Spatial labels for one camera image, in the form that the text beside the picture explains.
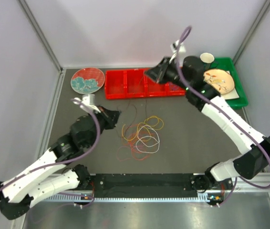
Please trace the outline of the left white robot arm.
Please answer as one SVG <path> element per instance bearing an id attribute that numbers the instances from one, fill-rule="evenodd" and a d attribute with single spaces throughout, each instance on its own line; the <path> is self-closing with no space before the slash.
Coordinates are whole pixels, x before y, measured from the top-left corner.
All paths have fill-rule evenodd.
<path id="1" fill-rule="evenodd" d="M 43 155 L 15 178 L 0 181 L 0 212 L 8 220 L 26 214 L 37 203 L 66 190 L 89 187 L 90 173 L 84 165 L 76 165 L 64 174 L 48 179 L 91 152 L 104 130 L 114 129 L 120 116 L 118 110 L 98 106 L 94 115 L 80 116 Z"/>

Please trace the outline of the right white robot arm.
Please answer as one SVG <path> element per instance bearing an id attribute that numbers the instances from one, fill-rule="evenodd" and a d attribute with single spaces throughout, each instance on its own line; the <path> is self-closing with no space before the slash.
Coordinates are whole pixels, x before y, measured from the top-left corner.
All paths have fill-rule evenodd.
<path id="1" fill-rule="evenodd" d="M 243 120 L 212 85 L 205 80 L 203 62 L 196 56 L 184 58 L 183 66 L 164 57 L 145 75 L 158 84 L 173 83 L 186 91 L 186 98 L 210 118 L 237 146 L 240 156 L 209 167 L 204 174 L 206 185 L 215 189 L 222 181 L 239 177 L 246 182 L 270 166 L 270 136 L 266 137 Z"/>

